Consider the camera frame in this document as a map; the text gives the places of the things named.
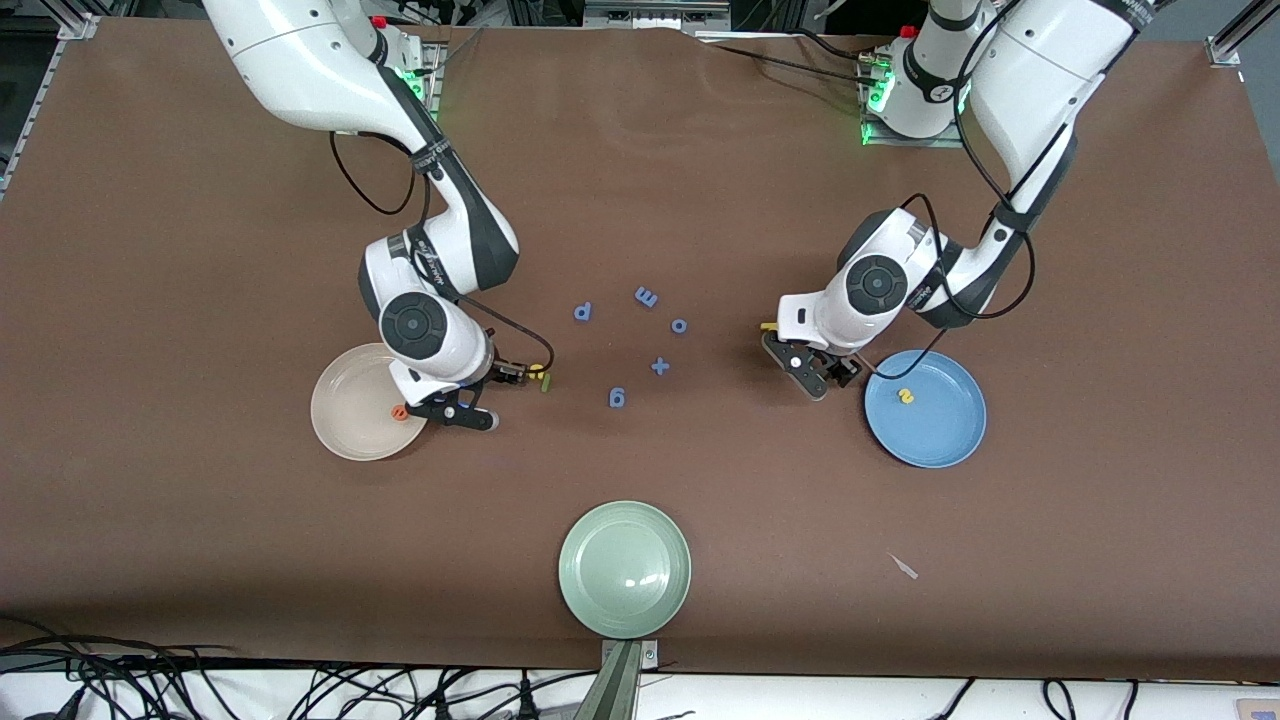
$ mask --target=black cable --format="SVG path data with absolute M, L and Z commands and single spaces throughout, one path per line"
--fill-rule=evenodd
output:
M 809 28 L 797 27 L 795 29 L 785 29 L 782 32 L 785 32 L 787 35 L 803 35 L 804 37 L 808 37 L 809 40 L 814 41 L 818 45 L 818 47 L 822 47 L 823 50 L 826 50 L 827 53 L 831 53 L 832 55 L 835 55 L 837 58 L 844 58 L 846 60 L 856 60 L 858 59 L 858 53 L 850 53 L 849 50 L 841 50 L 840 47 L 836 47 L 835 45 L 827 42 L 820 35 L 818 35 L 817 32 L 813 32 Z
M 783 1 L 785 0 L 772 0 L 773 6 L 769 8 L 769 14 L 764 15 L 764 19 L 760 20 L 760 27 L 755 28 L 755 32 L 762 32 L 764 31 L 764 28 L 769 27 L 769 23 L 773 22 L 774 15 L 777 15 L 778 10 L 782 9 Z
M 1053 705 L 1053 700 L 1048 696 L 1048 689 L 1057 685 L 1062 691 L 1062 697 L 1066 698 L 1066 715 L 1062 715 L 1057 706 Z M 1057 720 L 1075 720 L 1075 702 L 1071 701 L 1071 691 L 1066 689 L 1066 684 L 1062 680 L 1043 680 L 1041 682 L 1041 697 L 1044 698 L 1044 705 L 1048 706 L 1048 711 L 1053 714 Z
M 45 660 L 44 662 L 32 662 L 31 665 L 19 665 L 17 667 L 4 667 L 0 669 L 0 675 L 8 675 L 9 673 L 27 673 L 29 670 L 44 670 L 52 667 L 54 665 L 65 665 L 65 660 Z
M 206 647 L 207 648 L 207 647 L 216 647 L 216 646 L 156 646 L 156 644 L 142 642 L 142 641 L 124 641 L 124 639 L 113 638 L 113 637 L 108 637 L 108 635 L 63 634 L 63 633 L 54 633 L 52 630 L 50 630 L 49 628 L 45 628 L 44 625 L 40 625 L 37 623 L 31 623 L 31 621 L 19 619 L 19 618 L 3 616 L 0 619 L 6 619 L 6 620 L 10 620 L 10 621 L 15 621 L 15 623 L 20 623 L 20 624 L 24 624 L 24 625 L 28 625 L 28 626 L 32 626 L 32 628 L 41 629 L 41 632 L 46 633 L 46 635 L 47 635 L 46 638 L 35 638 L 35 639 L 31 639 L 31 641 L 22 641 L 22 642 L 18 642 L 18 643 L 13 643 L 13 644 L 10 644 L 10 646 L 8 646 L 5 648 L 8 651 L 20 651 L 20 650 L 26 650 L 26 648 L 40 647 L 42 644 L 47 644 L 49 642 L 58 642 L 58 643 L 63 644 L 64 647 L 67 647 L 67 648 L 69 648 L 70 651 L 74 651 L 74 652 L 81 652 L 81 651 L 77 651 L 74 648 L 76 644 L 79 644 L 81 647 L 84 647 L 86 651 L 87 651 L 87 648 L 88 648 L 90 644 L 111 644 L 111 646 L 119 646 L 119 647 L 125 647 L 125 648 L 131 648 L 131 650 L 142 650 L 142 651 L 146 651 L 146 652 L 151 652 L 151 653 L 154 653 L 156 656 L 156 659 L 163 660 L 164 664 L 168 665 L 169 671 L 173 673 L 174 676 L 170 678 L 170 685 L 173 685 L 174 692 L 178 693 L 178 697 L 183 701 L 183 703 L 187 706 L 187 708 L 191 710 L 192 714 L 196 715 L 196 717 L 193 720 L 202 720 L 200 717 L 200 715 L 195 711 L 193 702 L 191 701 L 191 693 L 187 689 L 184 680 L 182 679 L 182 671 L 179 670 L 178 665 L 174 662 L 175 656 L 173 655 L 173 651 L 174 650 L 179 650 L 179 651 L 183 651 L 183 652 L 191 652 L 193 656 L 197 657 L 196 665 L 197 665 L 197 669 L 200 669 L 198 648 L 201 648 L 201 647 Z M 220 693 L 218 692 L 218 689 L 216 688 L 211 688 L 211 689 L 214 692 L 214 696 L 219 697 L 220 702 L 224 702 L 224 707 L 225 707 L 225 701 L 223 701 L 220 698 Z M 228 712 L 232 715 L 232 717 L 234 720 L 238 720 L 238 719 L 236 719 L 234 712 L 230 712 L 229 707 L 227 707 L 227 710 L 228 710 Z
M 1129 691 L 1129 700 L 1124 703 L 1123 720 L 1129 720 L 1129 715 L 1133 714 L 1133 703 L 1138 701 L 1138 680 L 1129 680 L 1129 685 L 1132 685 L 1132 689 Z
M 881 373 L 879 368 L 877 368 L 869 360 L 867 360 L 865 357 L 863 357 L 861 352 L 854 352 L 854 355 L 859 360 L 861 360 L 863 365 L 867 365 L 867 369 L 870 370 L 872 374 L 876 375 L 877 378 L 881 378 L 881 379 L 884 379 L 884 380 L 900 380 L 900 379 L 902 379 L 902 378 L 905 378 L 905 377 L 908 377 L 908 375 L 911 374 L 911 370 L 914 370 L 916 368 L 916 365 L 919 365 L 920 361 L 924 360 L 924 357 L 933 350 L 933 346 L 937 345 L 938 341 L 942 340 L 942 336 L 945 336 L 945 334 L 947 334 L 947 328 L 942 328 L 941 331 L 938 331 L 938 334 L 933 336 L 933 340 L 929 341 L 929 345 L 924 346 L 924 350 L 922 350 L 919 357 L 916 357 L 911 363 L 911 366 L 908 368 L 906 370 L 896 374 L 896 375 L 886 375 L 886 374 Z
M 120 670 L 119 666 L 111 660 L 97 657 L 95 655 L 83 653 L 79 651 L 73 652 L 73 651 L 55 650 L 55 648 L 24 648 L 18 651 L 9 651 L 9 648 L 4 648 L 0 650 L 0 656 L 64 657 L 64 659 L 77 660 L 81 664 L 77 667 L 78 679 L 90 692 L 102 698 L 111 707 L 113 717 L 115 716 L 116 712 L 124 715 L 125 717 L 128 717 L 128 714 L 124 712 L 124 708 L 120 707 L 120 705 L 115 701 L 115 698 L 111 697 L 110 688 L 108 688 L 106 685 L 108 678 L 114 680 L 122 680 L 129 684 L 133 688 L 133 691 L 137 692 L 138 698 L 142 701 L 143 707 L 150 706 L 151 711 L 161 720 L 172 720 L 169 708 L 165 707 L 159 700 L 152 697 L 146 691 L 146 688 L 142 687 L 142 684 L 137 680 L 137 678 L 134 678 L 127 671 Z M 86 666 L 92 669 L 93 673 L 92 674 L 86 673 Z M 93 680 L 101 683 L 102 687 L 101 688 L 95 687 Z
M 335 132 L 330 132 L 329 133 L 329 150 L 333 151 L 333 160 L 335 163 L 338 163 L 338 169 L 342 170 L 342 177 L 347 178 L 347 184 L 351 186 L 351 190 L 355 190 L 356 195 L 358 195 L 360 199 L 364 200 L 366 205 L 369 205 L 374 210 L 378 210 L 383 215 L 396 215 L 401 210 L 403 210 L 408 205 L 408 199 L 413 196 L 413 186 L 417 184 L 417 173 L 415 173 L 412 170 L 412 168 L 410 169 L 410 172 L 408 172 L 408 191 L 404 192 L 404 200 L 401 200 L 399 206 L 397 206 L 394 210 L 388 210 L 388 209 L 383 208 L 381 205 L 374 202 L 367 195 L 365 195 L 365 191 L 360 190 L 360 184 L 357 184 L 356 181 L 355 181 L 355 178 L 351 177 L 351 173 L 347 172 L 347 165 L 343 164 L 342 156 L 338 155 L 337 136 L 338 136 L 338 133 L 335 133 Z
M 973 45 L 969 46 L 969 53 L 965 54 L 964 61 L 960 63 L 959 77 L 969 76 L 969 63 L 973 61 L 973 56 L 978 51 L 978 47 L 982 46 L 982 41 L 991 33 L 991 31 L 996 29 L 1000 26 L 1000 20 L 1005 19 L 1009 12 L 1016 8 L 1019 3 L 1021 3 L 1021 0 L 1010 0 L 1007 5 L 1005 5 L 1004 8 L 1000 9 L 998 13 L 996 13 L 995 19 L 992 19 L 987 24 L 987 27 L 982 28 L 982 32 L 978 33 L 977 40 L 974 40 Z M 978 159 L 978 154 L 974 152 L 973 150 L 973 145 L 969 143 L 969 136 L 965 135 L 964 123 L 960 122 L 961 95 L 965 94 L 963 92 L 951 94 L 951 111 L 955 115 L 956 133 L 960 136 L 960 145 L 964 146 L 965 154 L 969 155 L 969 161 L 972 161 L 973 167 L 977 168 L 978 173 L 982 174 L 982 179 L 987 181 L 987 186 L 991 187 L 991 190 L 996 193 L 997 197 L 1000 197 L 1000 204 L 1012 210 L 1014 206 L 1012 204 L 1010 204 L 1009 196 L 1005 195 L 1005 191 L 1000 187 L 1000 183 L 996 182 L 996 178 L 993 178 L 991 173 L 987 172 L 987 167 L 982 164 L 982 160 Z
M 969 678 L 968 680 L 965 680 L 964 684 L 960 685 L 960 689 L 956 692 L 956 694 L 951 697 L 951 703 L 947 705 L 947 708 L 943 710 L 941 715 L 934 715 L 933 720 L 948 720 L 951 715 L 955 714 L 956 707 L 960 706 L 960 701 L 964 700 L 965 693 L 969 692 L 969 688 L 972 688 L 973 684 L 977 682 L 978 678 Z
M 342 673 L 344 673 L 344 671 L 349 671 L 351 676 L 355 678 L 356 675 L 360 675 L 362 673 L 369 671 L 369 667 L 367 666 L 347 667 L 344 670 L 338 670 L 337 674 L 342 675 Z M 323 693 L 320 693 L 319 696 L 316 696 L 312 700 L 311 698 L 312 693 L 315 691 L 319 691 L 320 688 L 323 688 L 325 685 L 325 683 L 328 683 L 328 682 L 329 682 L 329 679 L 326 678 L 319 685 L 312 685 L 312 688 L 310 688 L 307 691 L 307 694 L 302 696 L 298 700 L 298 702 L 294 703 L 293 710 L 289 710 L 289 714 L 284 716 L 285 720 L 305 720 L 306 716 L 307 716 L 307 712 L 311 712 L 312 710 L 315 710 L 320 705 L 320 701 L 323 701 L 324 698 L 329 697 L 335 689 L 338 689 L 338 688 L 342 687 L 342 683 L 334 683 L 333 687 L 326 688 Z
M 415 14 L 415 15 L 417 15 L 419 18 L 421 18 L 421 19 L 424 19 L 424 20 L 426 20 L 426 22 L 429 22 L 429 23 L 434 24 L 434 26 L 438 26 L 438 24 L 440 24 L 440 20 L 434 20 L 434 19 L 431 19 L 431 18 L 430 18 L 430 17 L 428 17 L 428 15 L 426 15 L 426 13 L 424 13 L 422 10 L 419 10 L 417 8 L 410 8 L 410 6 L 408 6 L 408 3 L 399 3 L 399 10 L 401 10 L 402 13 L 403 13 L 404 10 L 413 10 L 413 14 Z
M 210 678 L 209 673 L 205 671 L 205 666 L 200 661 L 201 660 L 200 652 L 192 650 L 191 655 L 196 661 L 196 671 L 200 673 L 200 676 L 204 678 L 205 684 L 209 685 L 209 692 L 212 693 L 214 698 L 218 701 L 218 705 L 223 706 L 223 710 L 227 711 L 227 715 L 229 715 L 232 720 L 241 720 L 239 715 L 236 715 L 236 711 L 232 710 L 232 706 L 227 703 L 225 698 L 223 698 L 223 693 L 218 691 L 216 685 L 214 685 L 212 678 Z
M 495 712 L 498 712 L 503 707 L 507 707 L 512 702 L 520 700 L 525 694 L 532 696 L 534 692 L 536 692 L 536 691 L 539 691 L 541 688 L 545 688 L 547 685 L 554 685 L 556 683 L 563 683 L 564 680 L 572 680 L 575 678 L 585 678 L 588 675 L 595 675 L 595 674 L 596 674 L 596 670 L 582 670 L 581 673 L 568 673 L 568 674 L 561 675 L 558 678 L 552 678 L 549 680 L 543 680 L 540 683 L 535 683 L 535 684 L 530 685 L 530 688 L 527 691 L 517 692 L 516 694 L 513 694 L 513 696 L 508 697 L 507 700 L 499 702 L 498 705 L 493 706 L 492 708 L 489 708 L 489 711 L 486 711 L 486 712 L 481 714 L 479 717 L 476 717 L 476 720 L 488 720 Z
M 356 698 L 352 698 L 352 700 L 348 700 L 347 702 L 344 702 L 342 705 L 342 710 L 338 712 L 338 716 L 337 716 L 335 720 L 343 720 L 343 717 L 346 717 L 347 714 L 349 714 L 352 710 L 356 708 L 357 705 L 360 705 L 361 702 L 365 702 L 365 701 L 390 702 L 390 703 L 394 703 L 399 708 L 401 715 L 403 715 L 404 714 L 404 705 L 399 700 L 394 700 L 394 698 L 389 698 L 389 697 L 370 697 L 370 696 L 372 696 L 375 692 L 379 692 L 381 688 L 387 687 L 392 680 L 394 680 L 397 678 L 403 678 L 404 675 L 408 675 L 411 673 L 413 673 L 413 670 L 411 667 L 404 667 L 404 669 L 402 669 L 399 671 L 392 673 L 390 675 L 383 678 L 376 685 L 374 685 L 374 687 L 369 688 L 367 691 L 365 691 L 365 693 L 361 694 L 360 697 L 356 697 Z
M 425 698 L 422 698 L 421 701 L 415 702 L 413 706 L 408 708 L 408 712 L 401 715 L 401 720 L 412 720 L 413 717 L 417 717 L 419 715 L 426 712 L 428 707 L 430 707 L 430 706 L 433 706 L 433 705 L 435 705 L 438 702 L 443 702 L 445 700 L 445 692 L 454 683 L 457 683 L 462 678 L 465 678 L 465 676 L 475 673 L 476 670 L 479 670 L 479 669 L 477 667 L 463 667 L 463 669 L 458 670 L 457 673 L 454 673 L 447 680 L 444 679 L 444 674 L 448 671 L 448 669 L 440 670 L 440 678 L 436 679 L 435 689 L 431 691 L 430 693 L 428 693 L 428 696 Z
M 1018 293 L 1018 297 L 1015 297 L 1012 302 L 1010 302 L 1009 305 L 1006 305 L 1000 310 L 996 310 L 995 313 L 974 313 L 973 310 L 961 305 L 960 301 L 956 300 L 955 293 L 951 292 L 951 283 L 947 281 L 946 268 L 941 265 L 942 231 L 938 229 L 938 215 L 937 213 L 933 211 L 933 202 L 929 200 L 929 196 L 923 192 L 916 192 L 911 197 L 908 197 L 906 201 L 902 202 L 902 205 L 900 205 L 900 208 L 906 208 L 908 205 L 915 202 L 916 200 L 923 201 L 924 209 L 929 213 L 929 231 L 933 233 L 933 245 L 938 255 L 937 263 L 938 263 L 938 270 L 941 270 L 942 275 L 942 290 L 946 291 L 947 301 L 951 304 L 951 306 L 959 310 L 961 315 L 965 315 L 974 320 L 995 320 L 996 318 L 1002 318 L 1016 310 L 1018 306 L 1021 305 L 1024 300 L 1027 300 L 1027 296 L 1030 295 L 1032 288 L 1036 287 L 1036 249 L 1032 246 L 1030 233 L 1023 233 L 1023 245 L 1027 246 L 1027 261 L 1028 261 L 1027 283 L 1023 286 L 1023 291 Z
M 479 300 L 472 300 L 472 299 L 467 297 L 466 295 L 457 295 L 457 293 L 453 293 L 453 297 L 456 297 L 456 299 L 466 302 L 467 305 L 471 305 L 472 307 L 475 307 L 476 310 L 480 310 L 481 313 L 485 313 L 486 315 L 490 315 L 492 318 L 497 319 L 498 322 L 506 323 L 507 325 L 512 327 L 513 329 L 520 331 L 520 332 L 525 333 L 526 336 L 534 338 L 534 341 L 536 341 L 539 345 L 541 345 L 544 348 L 547 348 L 547 363 L 543 363 L 543 366 L 539 368 L 538 372 L 539 373 L 545 373 L 547 370 L 552 369 L 552 365 L 556 363 L 556 348 L 552 347 L 552 343 L 548 342 L 547 338 L 544 338 L 543 336 L 540 336 L 540 334 L 535 333 L 534 331 L 526 328 L 525 325 L 521 325 L 520 323 L 512 320 L 511 318 L 503 315 L 502 313 L 494 310 L 493 307 L 489 307 L 488 305 L 480 302 Z
M 783 67 L 787 67 L 787 68 L 795 68 L 797 70 L 805 70 L 805 72 L 819 74 L 819 76 L 827 76 L 827 77 L 833 77 L 833 78 L 840 78 L 840 79 L 847 79 L 849 82 L 854 82 L 854 83 L 859 83 L 859 85 L 876 85 L 876 79 L 869 78 L 869 77 L 858 77 L 858 76 L 851 76 L 851 74 L 846 74 L 846 73 L 837 73 L 835 70 L 824 70 L 822 68 L 815 68 L 813 65 L 805 65 L 803 63 L 792 63 L 791 60 L 783 60 L 782 58 L 773 58 L 773 56 L 769 56 L 769 55 L 762 55 L 759 53 L 751 53 L 750 50 L 739 50 L 737 47 L 726 47 L 726 46 L 716 44 L 716 42 L 712 44 L 712 47 L 719 47 L 721 50 L 723 50 L 726 53 L 732 53 L 735 55 L 744 55 L 746 58 L 755 58 L 756 60 L 764 60 L 765 63 L 773 63 L 776 65 L 783 65 Z
M 443 702 L 443 703 L 439 703 L 439 705 L 445 705 L 445 706 L 448 706 L 448 705 L 461 705 L 463 702 L 471 702 L 472 700 L 479 700 L 479 698 L 481 698 L 481 697 L 484 697 L 486 694 L 493 694 L 493 693 L 495 693 L 498 691 L 507 691 L 507 689 L 520 691 L 520 685 L 517 685 L 516 683 L 503 683 L 500 685 L 494 685 L 494 687 L 492 687 L 489 689 L 475 692 L 475 693 L 471 693 L 468 696 L 456 697 L 456 698 L 453 698 L 453 700 L 451 700 L 448 702 Z
M 739 32 L 742 32 L 746 28 L 748 20 L 750 20 L 751 15 L 754 15 L 755 12 L 760 9 L 760 5 L 764 5 L 764 0 L 755 0 L 755 5 L 751 5 L 751 9 L 748 10 L 745 15 L 742 15 L 742 24 L 737 26 Z
M 289 664 L 289 665 L 285 666 L 285 669 L 305 667 L 305 669 L 314 670 L 316 673 L 316 675 L 319 675 L 319 674 L 323 673 L 329 679 L 338 680 L 339 684 L 351 685 L 353 688 L 358 688 L 358 689 L 362 689 L 362 691 L 370 691 L 370 689 L 372 689 L 370 685 L 366 685 L 366 684 L 364 684 L 364 683 L 361 683 L 361 682 L 358 682 L 358 680 L 355 679 L 355 678 L 360 676 L 358 674 L 351 675 L 349 678 L 348 676 L 343 676 L 339 673 L 334 673 L 333 670 L 329 670 L 326 667 L 324 667 L 324 665 L 325 664 L 310 664 L 310 662 L 303 662 L 301 665 Z M 372 666 L 372 665 L 369 666 L 370 670 L 375 670 L 376 667 L 378 666 Z M 392 693 L 392 692 L 387 692 L 387 691 L 378 691 L 376 694 L 380 694 L 380 696 L 384 696 L 384 697 L 396 698 L 396 700 L 399 700 L 399 701 L 404 701 L 404 697 L 398 696 L 398 694 Z
M 472 42 L 475 42 L 476 38 L 480 37 L 484 33 L 484 29 L 485 28 L 481 27 L 481 28 L 476 29 L 475 32 L 472 32 L 470 36 L 467 36 L 467 38 L 462 41 L 462 45 L 458 45 L 457 50 L 454 50 L 454 51 L 449 53 L 448 55 L 445 55 L 443 63 L 440 63 L 439 65 L 431 68 L 425 74 L 431 74 L 434 72 L 442 70 L 445 65 L 449 64 L 451 60 L 453 60 L 454 58 L 457 58 L 458 55 L 461 55 L 462 51 L 466 49 L 467 45 L 471 45 Z

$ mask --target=small white piece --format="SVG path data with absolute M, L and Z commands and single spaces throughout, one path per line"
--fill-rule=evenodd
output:
M 906 562 L 902 562 L 901 560 L 899 560 L 896 555 L 893 555 L 892 552 L 886 552 L 884 555 L 888 555 L 890 557 L 892 557 L 893 562 L 897 562 L 897 569 L 901 570 L 901 571 L 904 571 L 904 573 L 906 573 L 908 578 L 911 578 L 913 580 L 919 580 L 920 579 L 920 574 L 916 573 L 915 570 L 911 570 L 911 566 L 908 565 Z

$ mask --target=white floor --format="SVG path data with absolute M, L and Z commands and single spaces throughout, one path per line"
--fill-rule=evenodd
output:
M 374 684 L 387 671 L 374 671 L 360 679 Z M 538 671 L 532 680 L 552 678 L 558 671 Z M 241 720 L 284 720 L 308 688 L 307 670 L 214 671 L 210 678 Z M 422 693 L 435 687 L 436 673 L 422 670 L 415 680 Z M 462 697 L 495 684 L 518 680 L 518 673 L 486 670 L 458 682 L 449 697 Z M 209 694 L 198 675 L 187 676 L 197 710 L 209 720 L 230 720 Z M 645 675 L 641 679 L 636 720 L 664 720 L 692 711 L 694 720 L 931 720 L 951 701 L 961 680 L 870 679 L 870 678 L 778 678 L 724 675 Z M 538 691 L 535 698 L 548 716 L 554 708 L 581 701 L 590 678 L 568 680 Z M 1121 682 L 1068 683 L 1079 720 L 1120 720 L 1129 685 Z M 56 712 L 77 685 L 60 673 L 26 673 L 0 678 L 0 720 L 20 720 L 37 712 Z M 412 697 L 407 678 L 388 685 L 394 693 Z M 342 706 L 361 691 L 343 687 L 324 700 L 307 717 L 333 719 Z M 452 707 L 456 720 L 477 717 L 509 691 Z M 120 705 L 142 715 L 142 707 L 127 691 Z M 1238 712 L 1238 700 L 1270 702 L 1252 705 Z M 1065 715 L 1065 703 L 1057 698 Z M 1280 711 L 1280 688 L 1181 683 L 1143 683 L 1133 707 L 1133 720 L 1268 720 L 1265 711 Z M 504 708 L 515 714 L 516 703 Z M 393 703 L 366 702 L 346 716 L 351 720 L 396 720 L 402 710 Z M 108 720 L 110 712 L 100 700 L 86 700 L 81 720 Z M 424 719 L 434 717 L 428 710 Z M 502 712 L 494 717 L 504 717 Z M 1041 697 L 1038 680 L 979 680 L 960 702 L 952 720 L 1055 720 Z

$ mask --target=metal clamp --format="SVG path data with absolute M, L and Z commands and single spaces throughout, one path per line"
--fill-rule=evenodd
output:
M 1240 45 L 1244 44 L 1267 20 L 1280 12 L 1280 0 L 1253 0 L 1217 35 L 1204 40 L 1204 50 L 1215 68 L 1231 68 L 1240 64 Z

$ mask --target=green led light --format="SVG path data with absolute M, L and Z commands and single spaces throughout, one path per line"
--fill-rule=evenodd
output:
M 412 72 L 401 70 L 399 68 L 393 68 L 396 70 L 396 77 L 404 81 L 410 91 L 413 92 L 413 97 L 417 97 L 419 102 L 425 101 L 426 88 L 422 86 L 422 78 L 417 77 Z
M 870 108 L 873 113 L 884 111 L 884 104 L 888 102 L 888 94 L 892 92 L 893 86 L 897 85 L 897 81 L 893 78 L 893 73 L 886 72 L 884 79 L 882 82 L 876 83 L 877 87 L 879 87 L 881 85 L 883 85 L 884 88 L 881 90 L 879 92 L 873 92 L 867 102 L 867 106 Z

